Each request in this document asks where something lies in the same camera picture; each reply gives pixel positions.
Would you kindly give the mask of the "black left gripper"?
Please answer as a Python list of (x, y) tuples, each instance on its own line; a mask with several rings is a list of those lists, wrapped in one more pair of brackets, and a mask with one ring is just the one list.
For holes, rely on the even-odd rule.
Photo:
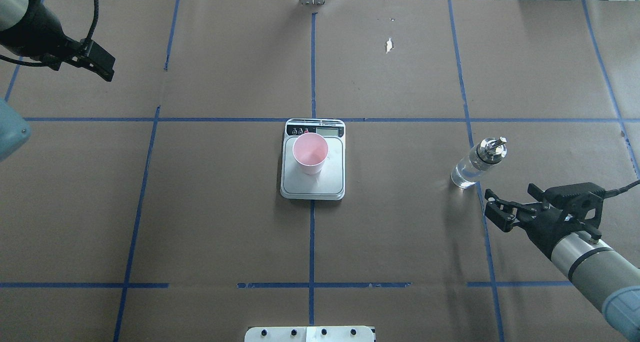
[(42, 0), (1, 0), (1, 46), (17, 57), (2, 55), (1, 60), (18, 66), (50, 67), (57, 71), (63, 62), (80, 66), (105, 82), (112, 82), (116, 58), (90, 35), (77, 41), (68, 37), (57, 16)]

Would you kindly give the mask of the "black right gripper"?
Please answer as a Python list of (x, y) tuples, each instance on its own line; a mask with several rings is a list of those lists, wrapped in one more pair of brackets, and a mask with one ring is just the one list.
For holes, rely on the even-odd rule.
[(518, 225), (549, 260), (560, 240), (571, 233), (585, 230), (584, 223), (575, 217), (567, 220), (563, 211), (553, 206), (543, 209), (539, 202), (526, 206), (516, 201), (506, 201), (489, 188), (485, 189), (484, 199), (484, 216), (490, 222), (504, 233), (509, 233)]

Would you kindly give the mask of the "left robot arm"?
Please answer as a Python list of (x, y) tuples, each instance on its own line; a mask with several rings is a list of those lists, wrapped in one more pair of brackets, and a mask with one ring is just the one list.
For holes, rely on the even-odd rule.
[(49, 68), (59, 71), (62, 64), (95, 73), (105, 82), (114, 78), (115, 57), (94, 41), (99, 21), (99, 0), (93, 0), (93, 16), (86, 37), (67, 36), (57, 16), (43, 0), (0, 0), (3, 48), (13, 57), (1, 60), (15, 66)]

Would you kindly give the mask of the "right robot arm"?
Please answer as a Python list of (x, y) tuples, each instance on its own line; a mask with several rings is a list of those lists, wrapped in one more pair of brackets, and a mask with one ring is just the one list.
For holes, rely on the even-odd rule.
[(531, 203), (508, 201), (486, 189), (485, 217), (499, 230), (514, 227), (549, 259), (565, 278), (629, 342), (640, 339), (640, 272), (602, 238), (604, 201), (631, 189), (606, 190), (592, 183), (540, 189), (528, 185)]

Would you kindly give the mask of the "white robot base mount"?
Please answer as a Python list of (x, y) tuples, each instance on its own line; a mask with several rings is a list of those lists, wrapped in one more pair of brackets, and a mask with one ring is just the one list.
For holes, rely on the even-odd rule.
[(374, 327), (366, 325), (254, 326), (245, 342), (376, 342)]

